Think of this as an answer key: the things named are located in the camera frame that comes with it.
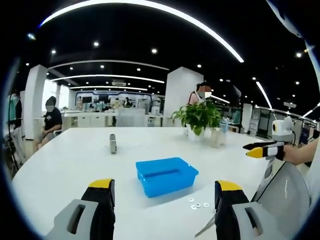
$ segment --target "white pillar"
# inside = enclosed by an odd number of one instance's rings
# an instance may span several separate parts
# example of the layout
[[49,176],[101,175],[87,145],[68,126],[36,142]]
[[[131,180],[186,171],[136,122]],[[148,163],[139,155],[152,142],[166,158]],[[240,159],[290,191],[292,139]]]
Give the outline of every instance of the white pillar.
[[56,94],[55,94],[55,99],[56,99],[56,103],[55,103],[55,107],[57,109],[59,109],[59,102],[60,102],[60,90],[61,90],[61,85],[56,86]]
[[166,80],[164,115],[171,117],[174,111],[186,105],[190,93],[203,81],[203,75],[185,67],[170,72]]
[[47,71],[48,69],[44,66],[35,66],[30,69],[26,81],[23,104],[23,124],[26,140],[34,139],[34,119],[42,116],[42,95]]
[[242,111],[242,127],[244,128],[244,133],[247,133],[250,129],[250,121],[252,116],[252,105],[248,103],[243,104],[243,111]]

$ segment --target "computer monitor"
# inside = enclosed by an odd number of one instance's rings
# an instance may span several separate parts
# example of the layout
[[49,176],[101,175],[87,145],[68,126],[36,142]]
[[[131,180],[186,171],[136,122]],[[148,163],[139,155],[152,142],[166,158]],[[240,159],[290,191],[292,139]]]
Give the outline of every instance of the computer monitor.
[[83,102],[84,104],[91,103],[91,102],[92,102],[92,97],[91,97],[91,96],[84,96],[84,97],[82,98],[82,102]]

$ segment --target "white cabinet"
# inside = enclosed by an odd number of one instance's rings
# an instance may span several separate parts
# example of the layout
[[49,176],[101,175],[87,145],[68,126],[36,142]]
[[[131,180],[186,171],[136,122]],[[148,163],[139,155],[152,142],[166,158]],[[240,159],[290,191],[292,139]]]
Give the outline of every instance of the white cabinet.
[[92,116],[91,117],[91,127],[92,128],[104,128],[106,126],[105,116]]
[[78,128],[90,128],[91,116],[78,116]]

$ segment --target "recessed ceiling light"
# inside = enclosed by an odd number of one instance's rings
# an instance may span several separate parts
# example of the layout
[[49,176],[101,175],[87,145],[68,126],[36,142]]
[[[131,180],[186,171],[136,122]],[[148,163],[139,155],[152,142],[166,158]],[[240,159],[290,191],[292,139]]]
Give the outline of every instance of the recessed ceiling light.
[[27,34],[27,37],[28,37],[30,40],[36,40],[35,35],[33,35],[32,33],[28,33],[28,34]]

